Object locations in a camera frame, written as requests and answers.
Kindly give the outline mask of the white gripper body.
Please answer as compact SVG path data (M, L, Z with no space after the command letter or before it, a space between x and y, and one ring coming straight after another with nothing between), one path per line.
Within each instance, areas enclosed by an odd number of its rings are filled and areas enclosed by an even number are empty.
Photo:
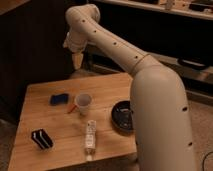
M70 30L63 43L64 48L68 48L72 53L81 53L85 50L87 38L73 30Z

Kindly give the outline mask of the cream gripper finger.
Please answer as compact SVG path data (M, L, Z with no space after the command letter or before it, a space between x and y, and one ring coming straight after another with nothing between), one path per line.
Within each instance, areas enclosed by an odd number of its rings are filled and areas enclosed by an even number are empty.
M81 68L83 62L83 54L82 53L73 53L72 54L73 65L76 70Z

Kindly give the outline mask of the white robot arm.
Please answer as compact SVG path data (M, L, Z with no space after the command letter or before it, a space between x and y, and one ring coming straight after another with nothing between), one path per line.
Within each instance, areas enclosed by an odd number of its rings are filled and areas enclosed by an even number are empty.
M179 75L147 52L99 25L97 6L66 11L73 53L93 42L132 76L130 105L140 171L196 171L185 87Z

